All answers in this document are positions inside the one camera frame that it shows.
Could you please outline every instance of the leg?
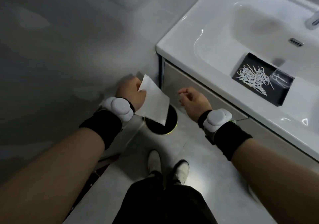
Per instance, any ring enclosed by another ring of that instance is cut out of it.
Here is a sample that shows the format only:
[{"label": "leg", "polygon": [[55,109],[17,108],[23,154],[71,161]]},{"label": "leg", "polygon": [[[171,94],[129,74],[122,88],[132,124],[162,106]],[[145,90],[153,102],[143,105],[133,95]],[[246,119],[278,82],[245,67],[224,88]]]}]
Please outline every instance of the leg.
[{"label": "leg", "polygon": [[168,222],[217,224],[201,193],[184,185],[189,173],[188,163],[179,161],[173,173],[173,179],[165,190]]},{"label": "leg", "polygon": [[113,224],[162,223],[163,176],[157,151],[148,157],[149,176],[128,189]]}]

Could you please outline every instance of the faucet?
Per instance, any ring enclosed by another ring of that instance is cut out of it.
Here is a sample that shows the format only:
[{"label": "faucet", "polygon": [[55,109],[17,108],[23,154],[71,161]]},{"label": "faucet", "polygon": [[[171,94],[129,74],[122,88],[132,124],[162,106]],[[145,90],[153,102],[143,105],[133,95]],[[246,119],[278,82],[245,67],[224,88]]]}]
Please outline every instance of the faucet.
[{"label": "faucet", "polygon": [[319,11],[315,12],[312,17],[310,17],[308,20],[305,22],[305,26],[309,30],[314,30],[319,27]]}]

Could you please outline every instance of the cabinet drawer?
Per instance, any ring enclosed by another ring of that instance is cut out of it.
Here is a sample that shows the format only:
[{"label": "cabinet drawer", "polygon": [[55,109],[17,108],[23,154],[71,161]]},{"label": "cabinet drawer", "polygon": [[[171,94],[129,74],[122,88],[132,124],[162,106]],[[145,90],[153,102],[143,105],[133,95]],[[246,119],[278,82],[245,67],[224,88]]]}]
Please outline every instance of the cabinet drawer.
[{"label": "cabinet drawer", "polygon": [[177,92],[181,88],[187,88],[190,86],[193,86],[196,90],[203,93],[211,103],[213,109],[224,108],[228,110],[232,113],[233,119],[236,121],[247,118],[245,114],[221,99],[212,91],[206,89],[189,76],[176,69],[174,66],[165,62],[163,92],[170,98],[170,103],[184,113],[185,109],[181,107],[181,104],[179,103],[179,95]]},{"label": "cabinet drawer", "polygon": [[290,145],[282,138],[278,137],[276,134],[272,133],[270,130],[259,124],[257,121],[248,118],[242,121],[238,121],[237,125],[239,125],[241,129],[243,129],[247,133],[251,134],[253,138],[264,147],[273,150],[274,152],[283,157],[286,157],[287,159],[298,165],[304,166],[307,169],[319,173],[319,163]]}]

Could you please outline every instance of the bathroom vanity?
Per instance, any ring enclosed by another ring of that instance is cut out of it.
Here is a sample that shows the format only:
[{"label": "bathroom vanity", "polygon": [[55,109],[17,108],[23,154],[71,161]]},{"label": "bathroom vanity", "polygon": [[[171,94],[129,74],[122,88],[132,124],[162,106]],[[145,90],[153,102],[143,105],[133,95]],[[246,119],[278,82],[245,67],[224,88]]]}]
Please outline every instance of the bathroom vanity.
[{"label": "bathroom vanity", "polygon": [[[319,173],[319,30],[305,26],[316,8],[305,0],[199,0],[156,46],[162,90],[184,111],[177,91],[193,86],[260,144]],[[282,106],[232,79],[248,53],[295,78]]]}]

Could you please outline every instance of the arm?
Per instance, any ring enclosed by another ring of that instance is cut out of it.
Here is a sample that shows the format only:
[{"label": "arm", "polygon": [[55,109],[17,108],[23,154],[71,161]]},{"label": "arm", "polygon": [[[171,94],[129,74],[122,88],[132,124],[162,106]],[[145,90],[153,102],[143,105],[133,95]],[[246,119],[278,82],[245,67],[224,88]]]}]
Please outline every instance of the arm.
[{"label": "arm", "polygon": [[[133,78],[116,97],[133,108],[144,103],[146,92]],[[75,133],[54,145],[0,187],[0,223],[62,223],[105,148],[121,131],[122,122],[101,110]]]},{"label": "arm", "polygon": [[[212,108],[194,88],[179,91],[181,105],[195,122]],[[232,122],[213,138],[278,223],[317,223],[319,175],[259,145]]]}]

